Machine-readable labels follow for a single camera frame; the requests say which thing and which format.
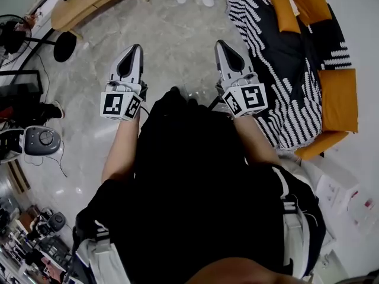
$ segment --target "person's right arm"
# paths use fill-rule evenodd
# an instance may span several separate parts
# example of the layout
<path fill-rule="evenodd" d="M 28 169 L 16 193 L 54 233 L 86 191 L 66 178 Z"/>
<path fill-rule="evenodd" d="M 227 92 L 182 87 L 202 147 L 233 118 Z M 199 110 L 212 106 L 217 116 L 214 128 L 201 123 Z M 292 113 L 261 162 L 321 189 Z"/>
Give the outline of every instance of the person's right arm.
<path fill-rule="evenodd" d="M 252 116 L 236 118 L 234 124 L 245 148 L 246 160 L 249 165 L 260 162 L 280 165 L 276 151 Z"/>

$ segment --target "wooden board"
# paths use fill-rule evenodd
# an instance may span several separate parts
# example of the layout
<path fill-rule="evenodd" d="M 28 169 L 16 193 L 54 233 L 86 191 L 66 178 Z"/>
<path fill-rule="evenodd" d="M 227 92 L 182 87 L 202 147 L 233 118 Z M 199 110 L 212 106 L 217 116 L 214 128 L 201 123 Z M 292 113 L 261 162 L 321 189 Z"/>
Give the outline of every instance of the wooden board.
<path fill-rule="evenodd" d="M 55 30 L 69 31 L 99 6 L 110 0 L 58 0 L 51 21 Z"/>

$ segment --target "person's left arm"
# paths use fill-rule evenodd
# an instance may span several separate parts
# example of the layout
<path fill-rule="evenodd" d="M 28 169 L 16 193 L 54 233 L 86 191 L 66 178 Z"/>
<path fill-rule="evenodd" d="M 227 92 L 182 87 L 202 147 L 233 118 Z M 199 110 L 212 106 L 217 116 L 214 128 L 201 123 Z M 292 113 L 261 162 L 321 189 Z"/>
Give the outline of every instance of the person's left arm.
<path fill-rule="evenodd" d="M 120 122 L 102 171 L 101 183 L 104 183 L 108 179 L 124 180 L 133 173 L 139 122 L 139 114 L 132 121 Z"/>

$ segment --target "skin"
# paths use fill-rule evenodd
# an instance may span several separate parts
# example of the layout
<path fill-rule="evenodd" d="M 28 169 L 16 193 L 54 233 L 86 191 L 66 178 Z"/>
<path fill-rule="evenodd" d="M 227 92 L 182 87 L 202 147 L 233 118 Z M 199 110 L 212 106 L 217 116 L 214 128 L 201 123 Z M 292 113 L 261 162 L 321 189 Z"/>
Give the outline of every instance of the skin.
<path fill-rule="evenodd" d="M 254 118 L 240 117 L 234 125 L 245 148 L 249 164 L 273 163 L 280 165 L 275 150 L 263 135 Z M 122 121 L 102 172 L 107 179 L 123 180 L 133 174 L 139 132 L 139 116 L 133 121 Z M 186 284 L 301 284 L 291 276 L 274 273 L 256 262 L 244 258 L 226 258 L 199 270 Z"/>

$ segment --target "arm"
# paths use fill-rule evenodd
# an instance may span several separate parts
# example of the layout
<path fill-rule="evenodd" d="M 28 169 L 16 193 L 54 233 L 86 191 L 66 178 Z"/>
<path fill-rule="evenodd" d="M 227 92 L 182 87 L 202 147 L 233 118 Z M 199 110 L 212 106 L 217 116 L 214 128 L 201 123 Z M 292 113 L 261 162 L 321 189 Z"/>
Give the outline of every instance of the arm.
<path fill-rule="evenodd" d="M 139 115 L 132 121 L 120 122 L 102 171 L 102 183 L 107 179 L 123 180 L 131 175 L 136 157 L 139 122 Z"/>
<path fill-rule="evenodd" d="M 280 165 L 276 151 L 263 135 L 253 117 L 236 118 L 234 124 L 245 148 L 246 159 L 250 165 L 259 162 Z"/>

